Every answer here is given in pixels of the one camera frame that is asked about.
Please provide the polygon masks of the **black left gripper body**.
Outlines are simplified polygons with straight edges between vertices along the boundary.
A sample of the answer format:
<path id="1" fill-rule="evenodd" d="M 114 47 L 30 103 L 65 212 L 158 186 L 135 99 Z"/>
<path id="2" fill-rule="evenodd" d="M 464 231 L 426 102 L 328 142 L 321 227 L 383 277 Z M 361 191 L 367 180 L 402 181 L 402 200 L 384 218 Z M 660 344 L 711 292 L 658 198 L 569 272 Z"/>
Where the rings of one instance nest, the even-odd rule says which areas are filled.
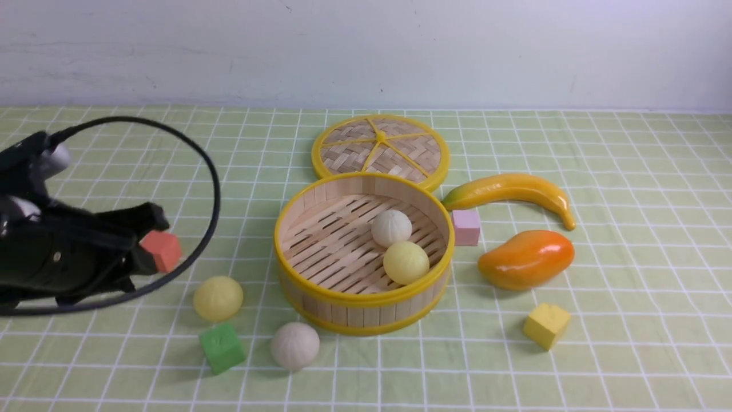
<path id="1" fill-rule="evenodd" d="M 2 198 L 2 307 L 55 298 L 72 305 L 113 291 L 130 292 L 126 261 L 138 237 L 100 215 L 60 207 L 42 211 Z"/>

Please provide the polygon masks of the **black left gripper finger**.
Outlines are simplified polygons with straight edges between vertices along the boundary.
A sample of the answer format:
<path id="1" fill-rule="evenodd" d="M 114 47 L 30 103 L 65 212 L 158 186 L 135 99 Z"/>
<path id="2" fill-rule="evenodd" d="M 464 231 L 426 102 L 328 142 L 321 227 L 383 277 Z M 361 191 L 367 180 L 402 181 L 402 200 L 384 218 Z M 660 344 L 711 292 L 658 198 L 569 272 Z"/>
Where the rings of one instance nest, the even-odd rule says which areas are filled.
<path id="1" fill-rule="evenodd" d="M 117 228 L 131 231 L 138 240 L 142 240 L 151 231 L 164 232 L 170 229 L 164 209 L 155 203 L 105 211 L 98 213 L 97 218 Z"/>
<path id="2" fill-rule="evenodd" d="M 152 276 L 158 273 L 154 256 L 144 249 L 132 249 L 126 255 L 126 268 L 130 275 Z"/>

